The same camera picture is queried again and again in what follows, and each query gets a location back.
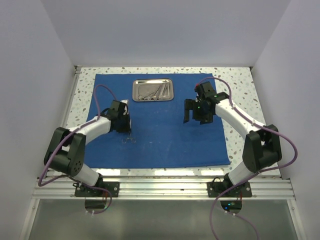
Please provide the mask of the steel surgical scissors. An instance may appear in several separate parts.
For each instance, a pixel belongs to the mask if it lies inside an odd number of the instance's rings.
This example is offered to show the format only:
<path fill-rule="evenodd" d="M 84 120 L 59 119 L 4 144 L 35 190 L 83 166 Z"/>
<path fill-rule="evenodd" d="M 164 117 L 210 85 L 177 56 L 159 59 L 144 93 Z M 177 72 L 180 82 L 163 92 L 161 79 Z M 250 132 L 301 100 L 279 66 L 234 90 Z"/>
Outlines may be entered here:
<path fill-rule="evenodd" d="M 128 142 L 131 142 L 132 144 L 135 144 L 136 143 L 136 139 L 132 136 L 132 133 L 128 133 L 128 135 L 126 137 L 124 137 L 121 142 L 123 144 L 126 144 Z"/>

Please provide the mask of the steel instrument tray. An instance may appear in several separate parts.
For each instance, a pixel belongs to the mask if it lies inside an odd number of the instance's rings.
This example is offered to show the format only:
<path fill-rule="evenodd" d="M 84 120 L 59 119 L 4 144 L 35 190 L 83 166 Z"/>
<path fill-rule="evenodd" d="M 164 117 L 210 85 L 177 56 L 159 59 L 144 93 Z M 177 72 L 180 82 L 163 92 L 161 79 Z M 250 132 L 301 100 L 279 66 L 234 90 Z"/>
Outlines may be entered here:
<path fill-rule="evenodd" d="M 138 101 L 139 96 L 147 96 L 154 95 L 155 91 L 158 89 L 160 85 L 165 83 L 169 78 L 156 78 L 156 79 L 137 79 L 132 84 L 132 99 L 135 102 L 163 102 L 163 101 L 171 101 L 174 99 L 174 86 L 171 80 L 170 86 L 170 98 L 163 98 L 161 96 L 157 101 Z"/>

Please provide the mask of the blue surgical cloth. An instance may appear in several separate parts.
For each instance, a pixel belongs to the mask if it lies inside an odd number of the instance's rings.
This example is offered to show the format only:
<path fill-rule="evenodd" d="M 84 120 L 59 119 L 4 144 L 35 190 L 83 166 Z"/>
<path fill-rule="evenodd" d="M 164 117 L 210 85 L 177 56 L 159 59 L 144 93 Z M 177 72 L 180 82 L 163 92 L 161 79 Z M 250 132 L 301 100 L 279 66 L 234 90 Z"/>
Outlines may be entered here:
<path fill-rule="evenodd" d="M 184 123 L 185 99 L 194 99 L 194 88 L 205 73 L 167 74 L 172 80 L 171 101 L 135 102 L 133 82 L 160 79 L 161 74 L 97 74 L 96 95 L 91 98 L 88 118 L 111 106 L 113 100 L 128 100 L 131 133 L 136 143 L 122 143 L 127 135 L 112 131 L 85 147 L 84 162 L 91 168 L 154 169 L 229 165 L 222 120 L 210 124 L 191 119 Z"/>

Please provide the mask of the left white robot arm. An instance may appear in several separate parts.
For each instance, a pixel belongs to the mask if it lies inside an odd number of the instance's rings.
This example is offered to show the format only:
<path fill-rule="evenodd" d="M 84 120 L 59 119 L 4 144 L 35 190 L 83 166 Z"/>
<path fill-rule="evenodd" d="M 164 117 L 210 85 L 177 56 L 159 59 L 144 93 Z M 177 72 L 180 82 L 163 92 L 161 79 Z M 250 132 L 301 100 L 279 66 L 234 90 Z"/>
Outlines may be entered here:
<path fill-rule="evenodd" d="M 109 108 L 81 126 L 56 128 L 44 157 L 44 170 L 38 185 L 44 185 L 42 180 L 51 168 L 85 185 L 92 196 L 101 195 L 104 190 L 102 177 L 85 164 L 85 148 L 93 140 L 113 131 L 121 134 L 131 132 L 127 99 L 113 100 Z"/>

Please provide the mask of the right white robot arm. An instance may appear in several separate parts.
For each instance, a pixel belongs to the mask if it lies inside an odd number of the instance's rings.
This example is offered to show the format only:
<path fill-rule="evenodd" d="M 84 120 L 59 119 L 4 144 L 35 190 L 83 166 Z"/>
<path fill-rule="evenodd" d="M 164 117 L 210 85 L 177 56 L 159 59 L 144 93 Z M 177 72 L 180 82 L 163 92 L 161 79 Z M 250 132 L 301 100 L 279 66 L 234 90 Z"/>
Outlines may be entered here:
<path fill-rule="evenodd" d="M 230 93 L 217 93 L 208 81 L 196 85 L 194 91 L 196 98 L 184 101 L 184 123 L 193 119 L 202 125 L 210 124 L 218 116 L 244 139 L 242 161 L 223 180 L 214 178 L 207 183 L 208 196 L 217 197 L 222 192 L 230 197 L 252 196 L 248 178 L 282 159 L 278 129 L 272 124 L 265 126 L 238 109 Z"/>

